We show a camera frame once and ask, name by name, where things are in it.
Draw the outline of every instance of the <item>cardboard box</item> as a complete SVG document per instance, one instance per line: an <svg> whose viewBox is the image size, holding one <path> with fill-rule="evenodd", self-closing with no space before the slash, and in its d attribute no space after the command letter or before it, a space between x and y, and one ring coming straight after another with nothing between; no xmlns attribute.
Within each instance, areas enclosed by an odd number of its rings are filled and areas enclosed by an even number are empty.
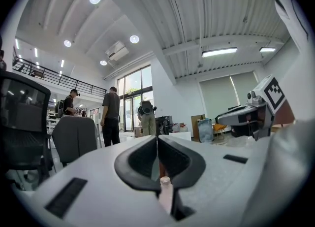
<svg viewBox="0 0 315 227"><path fill-rule="evenodd" d="M141 127L135 127L134 128L134 137L135 138L142 137L142 128Z"/></svg>

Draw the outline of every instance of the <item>plastic bag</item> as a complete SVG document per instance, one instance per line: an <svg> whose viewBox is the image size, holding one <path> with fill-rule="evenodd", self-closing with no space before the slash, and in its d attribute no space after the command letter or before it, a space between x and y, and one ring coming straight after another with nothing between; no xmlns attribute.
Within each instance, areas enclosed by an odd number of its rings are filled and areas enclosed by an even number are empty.
<svg viewBox="0 0 315 227"><path fill-rule="evenodd" d="M211 119L198 121L199 140L201 143L210 143L213 141L213 129Z"/></svg>
<svg viewBox="0 0 315 227"><path fill-rule="evenodd" d="M180 130L179 124L178 123L173 124L172 130L173 130L172 132L179 132Z"/></svg>

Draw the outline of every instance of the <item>white pillar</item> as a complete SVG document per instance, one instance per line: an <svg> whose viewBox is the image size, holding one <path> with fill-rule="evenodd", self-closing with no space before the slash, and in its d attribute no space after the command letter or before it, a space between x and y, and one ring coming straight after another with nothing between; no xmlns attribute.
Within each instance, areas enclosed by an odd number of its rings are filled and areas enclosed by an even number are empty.
<svg viewBox="0 0 315 227"><path fill-rule="evenodd" d="M29 0L17 0L0 29L6 70L12 72L13 46L18 25Z"/></svg>

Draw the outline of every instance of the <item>office chair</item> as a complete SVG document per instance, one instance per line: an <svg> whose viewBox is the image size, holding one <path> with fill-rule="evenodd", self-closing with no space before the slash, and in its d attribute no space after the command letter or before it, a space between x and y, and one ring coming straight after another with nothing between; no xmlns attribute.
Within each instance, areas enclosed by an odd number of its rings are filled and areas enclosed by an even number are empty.
<svg viewBox="0 0 315 227"><path fill-rule="evenodd" d="M0 88L0 165L3 170L37 170L40 184L53 166L46 129L50 90L11 72L0 73Z"/></svg>

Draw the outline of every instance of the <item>gray chair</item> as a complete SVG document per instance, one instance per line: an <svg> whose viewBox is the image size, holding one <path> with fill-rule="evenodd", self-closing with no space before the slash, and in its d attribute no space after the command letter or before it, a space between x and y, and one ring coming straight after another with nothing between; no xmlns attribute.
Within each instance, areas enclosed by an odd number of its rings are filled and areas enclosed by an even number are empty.
<svg viewBox="0 0 315 227"><path fill-rule="evenodd" d="M65 116L53 130L53 141L63 166L97 149L95 124L91 118Z"/></svg>

